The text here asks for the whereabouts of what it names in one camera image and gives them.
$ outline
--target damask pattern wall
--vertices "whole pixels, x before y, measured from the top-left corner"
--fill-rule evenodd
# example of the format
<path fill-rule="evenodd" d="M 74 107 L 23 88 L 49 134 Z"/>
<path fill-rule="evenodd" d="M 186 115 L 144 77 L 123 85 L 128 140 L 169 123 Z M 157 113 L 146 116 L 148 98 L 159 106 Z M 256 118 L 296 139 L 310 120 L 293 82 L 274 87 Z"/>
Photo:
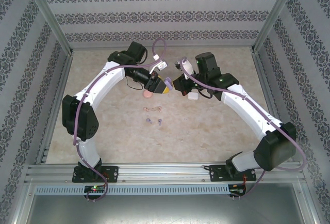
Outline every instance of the damask pattern wall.
<path fill-rule="evenodd" d="M 252 45 L 276 0 L 47 0 L 74 49 Z"/>
<path fill-rule="evenodd" d="M 281 119 L 298 132 L 321 223 L 330 223 L 330 0 L 287 0 L 259 51 Z"/>
<path fill-rule="evenodd" d="M 34 164 L 67 54 L 35 0 L 0 0 L 0 223 Z"/>

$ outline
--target black mounting bracket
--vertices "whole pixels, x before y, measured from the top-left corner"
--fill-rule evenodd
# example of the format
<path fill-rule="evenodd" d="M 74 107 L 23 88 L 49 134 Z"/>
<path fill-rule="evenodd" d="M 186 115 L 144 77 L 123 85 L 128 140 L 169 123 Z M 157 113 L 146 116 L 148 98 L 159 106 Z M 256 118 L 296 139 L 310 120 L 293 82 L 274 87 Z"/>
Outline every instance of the black mounting bracket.
<path fill-rule="evenodd" d="M 116 183 L 118 179 L 118 166 L 102 166 L 102 161 L 100 159 L 99 163 L 94 167 L 95 170 L 100 172 L 107 180 L 108 183 Z M 104 180 L 98 176 L 91 169 L 83 166 L 80 162 L 78 166 L 74 168 L 73 183 L 102 183 Z"/>
<path fill-rule="evenodd" d="M 205 170 L 209 171 L 211 182 L 225 181 L 256 181 L 256 172 L 254 169 L 249 169 L 233 175 L 232 177 L 226 170 L 226 165 L 210 165 L 204 166 Z"/>

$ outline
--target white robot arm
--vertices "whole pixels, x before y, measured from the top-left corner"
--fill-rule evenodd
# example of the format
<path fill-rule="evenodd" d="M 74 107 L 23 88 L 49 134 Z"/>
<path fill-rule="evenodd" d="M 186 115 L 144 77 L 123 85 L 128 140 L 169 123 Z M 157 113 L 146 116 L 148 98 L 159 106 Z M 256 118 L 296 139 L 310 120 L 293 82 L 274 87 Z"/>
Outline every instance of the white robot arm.
<path fill-rule="evenodd" d="M 227 89 L 239 93 L 253 102 L 272 123 L 280 127 L 291 138 L 295 139 L 296 130 L 290 123 L 283 124 L 280 120 L 272 117 L 261 108 L 244 90 L 231 74 L 222 74 L 217 66 L 212 53 L 202 53 L 196 56 L 199 73 L 195 73 L 191 63 L 184 59 L 182 65 L 187 73 L 203 84 L 216 88 Z M 192 89 L 201 91 L 203 86 L 188 79 L 185 74 L 173 81 L 174 88 L 181 91 L 182 95 L 187 95 Z M 246 171 L 248 169 L 259 168 L 270 171 L 282 162 L 295 155 L 294 145 L 286 139 L 277 129 L 275 129 L 265 118 L 246 100 L 228 92 L 213 91 L 207 89 L 211 96 L 215 96 L 219 101 L 232 108 L 252 129 L 257 139 L 260 141 L 254 151 L 241 152 L 235 154 L 226 161 L 226 169 L 230 175 Z"/>
<path fill-rule="evenodd" d="M 98 155 L 95 146 L 95 133 L 98 129 L 98 121 L 95 115 L 95 111 L 102 101 L 102 99 L 108 94 L 115 84 L 121 81 L 125 76 L 131 77 L 133 80 L 140 82 L 145 89 L 153 93 L 167 93 L 169 92 L 165 82 L 154 71 L 157 67 L 159 70 L 164 69 L 167 64 L 165 61 L 160 60 L 158 64 L 153 66 L 150 71 L 142 67 L 136 67 L 140 63 L 142 56 L 146 53 L 146 48 L 142 45 L 132 42 L 127 51 L 112 53 L 108 62 L 102 68 L 101 72 L 94 78 L 94 80 L 86 86 L 82 91 L 78 92 L 73 97 L 66 95 L 62 102 L 62 123 L 67 128 L 69 134 L 74 134 L 75 116 L 79 102 L 85 97 L 78 118 L 77 128 L 77 142 L 79 145 L 79 151 L 81 157 L 80 166 L 88 167 L 88 163 L 91 167 L 100 165 L 101 159 Z M 127 65 L 125 68 L 117 68 L 109 71 L 111 68 Z M 93 84 L 91 90 L 87 92 L 88 88 Z"/>
<path fill-rule="evenodd" d="M 116 66 L 119 66 L 119 64 L 116 62 L 107 62 L 102 71 L 95 77 L 95 79 L 93 79 L 93 81 L 95 81 L 102 73 Z M 89 103 L 93 110 L 96 111 L 101 100 L 108 94 L 108 92 L 115 86 L 115 84 L 121 81 L 124 77 L 124 68 L 118 68 L 107 73 L 93 86 L 92 90 L 88 93 L 88 96 L 84 99 L 84 103 Z M 92 84 L 92 82 L 75 95 L 77 101 L 82 99 L 83 95 L 85 94 L 88 87 Z M 82 141 L 79 137 L 77 140 L 79 142 L 81 155 L 89 165 L 95 167 L 100 161 L 100 156 L 98 155 L 95 146 L 95 136 L 91 137 L 90 139 L 86 139 L 86 141 Z M 81 159 L 79 162 L 86 166 L 84 161 Z"/>

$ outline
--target beige floor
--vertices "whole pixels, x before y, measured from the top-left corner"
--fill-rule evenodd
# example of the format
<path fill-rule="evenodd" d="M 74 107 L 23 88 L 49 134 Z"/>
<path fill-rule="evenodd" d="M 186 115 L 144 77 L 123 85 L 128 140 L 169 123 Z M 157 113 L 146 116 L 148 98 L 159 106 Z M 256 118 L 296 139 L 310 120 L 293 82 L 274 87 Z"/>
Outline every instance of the beige floor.
<path fill-rule="evenodd" d="M 83 89 L 99 73 L 113 51 L 75 52 L 64 95 L 74 95 Z M 175 61 L 187 56 L 195 67 L 194 57 L 203 52 L 212 52 L 221 71 L 233 74 L 252 98 L 266 108 L 248 47 L 170 47 L 166 52 L 169 67 L 160 75 L 175 79 L 180 75 L 174 67 Z M 128 80 L 130 85 L 137 85 Z M 162 106 L 162 113 L 146 113 L 143 111 L 145 106 Z M 47 163 L 75 164 L 78 156 L 72 137 L 61 124 L 61 112 Z M 142 91 L 126 86 L 126 79 L 110 91 L 96 114 L 100 122 L 96 146 L 106 163 L 224 161 L 237 152 L 254 149 L 258 144 L 240 117 L 216 98 L 200 97 L 192 101 L 173 90 L 145 99 Z M 147 123 L 146 118 L 150 118 L 153 124 Z M 162 119 L 161 126 L 157 122 L 159 118 Z"/>

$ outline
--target black joint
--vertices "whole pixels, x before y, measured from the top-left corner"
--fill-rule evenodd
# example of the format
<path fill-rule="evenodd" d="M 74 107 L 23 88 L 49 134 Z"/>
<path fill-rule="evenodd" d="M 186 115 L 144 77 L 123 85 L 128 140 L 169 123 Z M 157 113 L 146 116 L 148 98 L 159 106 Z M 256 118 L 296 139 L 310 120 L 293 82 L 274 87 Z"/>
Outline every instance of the black joint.
<path fill-rule="evenodd" d="M 233 164 L 233 158 L 236 157 L 238 154 L 240 154 L 242 152 L 239 152 L 235 155 L 233 155 L 232 157 L 230 157 L 229 159 L 226 160 L 226 171 L 228 172 L 229 176 L 231 178 L 233 178 L 235 175 L 239 174 L 240 172 L 235 168 L 234 164 Z"/>
<path fill-rule="evenodd" d="M 102 160 L 100 159 L 94 169 L 102 174 Z M 92 171 L 90 168 L 84 166 L 78 162 L 78 169 L 76 170 L 78 177 L 83 178 L 86 181 L 96 181 L 100 176 Z"/>
<path fill-rule="evenodd" d="M 79 100 L 77 97 L 66 95 L 62 101 L 62 124 L 67 128 L 67 132 L 70 135 L 74 134 L 75 118 Z M 90 103 L 83 103 L 81 105 L 77 136 L 82 140 L 92 138 L 98 129 L 98 120 L 96 118 L 93 107 Z"/>
<path fill-rule="evenodd" d="M 125 54 L 134 58 L 135 63 L 139 63 L 142 60 L 145 52 L 146 48 L 142 44 L 132 42 Z"/>
<path fill-rule="evenodd" d="M 216 58 L 211 52 L 199 54 L 195 57 L 195 59 L 200 73 L 204 74 L 211 72 L 212 70 L 219 70 L 219 73 L 221 74 Z"/>
<path fill-rule="evenodd" d="M 238 85 L 239 81 L 232 76 L 230 73 L 225 73 L 222 74 L 220 77 L 214 78 L 213 80 L 211 80 L 211 85 L 221 88 L 221 89 L 228 89 L 228 87 L 232 86 L 232 85 Z M 209 94 L 213 94 L 214 96 L 216 96 L 216 98 L 221 101 L 221 96 L 222 96 L 222 91 L 213 91 L 210 89 L 207 89 L 207 92 Z"/>
<path fill-rule="evenodd" d="M 282 129 L 293 140 L 296 139 L 296 129 L 291 122 L 283 124 Z M 266 171 L 271 171 L 276 166 L 295 155 L 295 146 L 278 130 L 267 131 L 254 150 L 254 159 L 258 165 Z"/>

